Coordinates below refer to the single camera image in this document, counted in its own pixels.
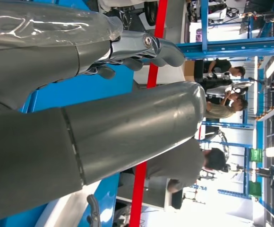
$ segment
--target machine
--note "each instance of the machine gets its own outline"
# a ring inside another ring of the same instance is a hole
[[[228,79],[228,75],[214,78],[205,78],[201,85],[205,90],[208,97],[224,97],[224,94],[228,91],[235,92],[239,95],[244,95],[248,91],[248,87],[253,82],[238,82],[234,83],[231,79]]]
[[[180,66],[174,44],[122,32],[119,19],[33,2],[0,1],[0,219],[79,191],[192,137],[205,91],[180,82],[143,92],[23,114],[30,93],[98,73],[138,70],[144,59]],[[89,218],[99,226],[96,201]]]
[[[245,170],[244,167],[238,165],[237,171],[244,172]],[[270,179],[270,187],[274,189],[274,165],[272,165],[269,168],[250,169],[249,172],[251,174],[257,174],[257,176]]]
[[[226,17],[233,18],[237,16],[239,11],[236,8],[231,8],[226,5],[226,0],[210,0],[213,3],[208,6],[208,23],[220,24]],[[193,0],[187,5],[189,20],[191,22],[197,22],[201,19],[201,1]]]

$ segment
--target black shirt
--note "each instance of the black shirt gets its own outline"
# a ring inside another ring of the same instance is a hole
[[[209,69],[209,65],[211,63],[211,61],[205,61],[203,68],[204,73],[208,73]],[[232,64],[230,64],[228,60],[220,60],[216,59],[216,65],[212,69],[211,72],[215,73],[224,73],[229,71],[232,67]]]

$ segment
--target blue panel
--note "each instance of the blue panel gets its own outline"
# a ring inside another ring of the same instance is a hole
[[[46,205],[0,220],[0,227],[34,227]]]
[[[201,0],[202,51],[208,50],[208,0]]]
[[[111,80],[99,75],[81,75],[50,84],[39,91],[35,110],[73,105],[131,92],[133,72],[125,66],[112,66],[117,73]]]
[[[112,227],[119,178],[119,175],[117,174],[103,179],[94,194],[99,203],[102,227]],[[88,206],[79,222],[79,227],[89,226],[87,222],[87,217],[90,214],[90,211],[90,206]]]

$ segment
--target person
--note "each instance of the person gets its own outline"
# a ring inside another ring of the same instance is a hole
[[[232,106],[226,106],[225,103],[229,96],[230,94],[227,93],[219,105],[207,102],[205,117],[211,119],[228,118],[237,111],[241,111],[248,106],[248,102],[241,96],[236,98]]]
[[[193,185],[202,168],[223,170],[226,165],[224,153],[217,148],[201,150],[199,142],[189,139],[183,144],[147,161],[146,178],[166,177],[171,179],[168,190],[177,192]],[[134,173],[131,168],[123,173]]]
[[[244,77],[245,69],[242,66],[232,67],[228,60],[216,59],[214,61],[205,61],[203,65],[204,73],[212,76],[213,73],[230,72],[234,77]]]
[[[229,106],[231,101],[235,101],[239,97],[240,95],[237,93],[232,93],[232,94],[229,93],[229,96],[225,95],[223,99],[220,97],[211,97],[211,98],[207,98],[206,101],[217,105],[222,104],[222,105]]]

